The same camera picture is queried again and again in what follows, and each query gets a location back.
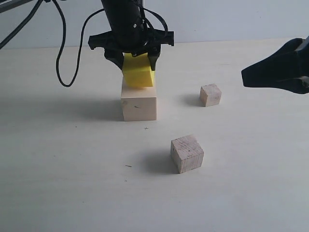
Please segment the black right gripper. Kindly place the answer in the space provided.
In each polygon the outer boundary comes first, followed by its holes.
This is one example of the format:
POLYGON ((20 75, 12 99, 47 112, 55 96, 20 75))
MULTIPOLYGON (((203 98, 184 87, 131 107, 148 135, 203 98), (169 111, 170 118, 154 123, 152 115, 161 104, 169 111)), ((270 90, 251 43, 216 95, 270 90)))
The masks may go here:
POLYGON ((264 60, 241 71, 245 87, 281 88, 309 92, 309 37, 294 38, 264 60))

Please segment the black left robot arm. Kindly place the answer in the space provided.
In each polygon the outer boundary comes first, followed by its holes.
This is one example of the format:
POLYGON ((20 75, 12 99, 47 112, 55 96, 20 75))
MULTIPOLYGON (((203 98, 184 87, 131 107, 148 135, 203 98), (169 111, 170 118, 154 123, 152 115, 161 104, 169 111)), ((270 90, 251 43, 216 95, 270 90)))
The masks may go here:
POLYGON ((174 45, 174 32, 169 31, 164 18, 143 6, 141 0, 103 0, 102 5, 111 30, 89 37, 90 49, 101 47, 104 56, 119 69, 124 53, 132 57, 147 54, 155 71, 161 45, 174 45))

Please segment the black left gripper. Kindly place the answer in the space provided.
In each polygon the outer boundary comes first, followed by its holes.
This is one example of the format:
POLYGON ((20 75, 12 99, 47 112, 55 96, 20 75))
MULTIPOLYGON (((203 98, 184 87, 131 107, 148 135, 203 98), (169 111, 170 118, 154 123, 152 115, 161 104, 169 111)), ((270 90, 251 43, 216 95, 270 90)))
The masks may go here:
POLYGON ((88 40, 88 45, 92 50, 103 48, 104 57, 121 71, 125 59, 124 53, 129 53, 133 57, 147 54, 151 70, 155 71, 163 44, 174 46, 173 31, 144 29, 141 25, 134 25, 123 30, 112 29, 102 34, 92 35, 88 40))

